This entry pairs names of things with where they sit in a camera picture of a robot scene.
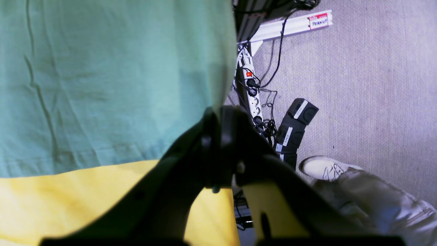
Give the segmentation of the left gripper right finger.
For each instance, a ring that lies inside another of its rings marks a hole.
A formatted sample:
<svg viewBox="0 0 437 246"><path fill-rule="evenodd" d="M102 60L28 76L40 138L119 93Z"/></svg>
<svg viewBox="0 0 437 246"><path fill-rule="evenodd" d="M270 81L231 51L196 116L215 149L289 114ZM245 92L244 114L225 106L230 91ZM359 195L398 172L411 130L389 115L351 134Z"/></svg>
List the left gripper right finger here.
<svg viewBox="0 0 437 246"><path fill-rule="evenodd" d="M242 108L220 109L220 187L240 182L258 246L403 246L343 217L285 164Z"/></svg>

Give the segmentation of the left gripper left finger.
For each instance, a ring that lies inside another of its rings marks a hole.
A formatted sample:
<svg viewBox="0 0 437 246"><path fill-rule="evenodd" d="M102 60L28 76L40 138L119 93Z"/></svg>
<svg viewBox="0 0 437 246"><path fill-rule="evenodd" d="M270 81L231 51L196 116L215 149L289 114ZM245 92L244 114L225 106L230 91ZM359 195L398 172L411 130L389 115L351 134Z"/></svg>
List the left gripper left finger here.
<svg viewBox="0 0 437 246"><path fill-rule="evenodd" d="M205 187L218 192L223 185L219 149L219 117L208 108L108 212L69 236L46 238L41 245L184 246L188 214L196 197Z"/></svg>

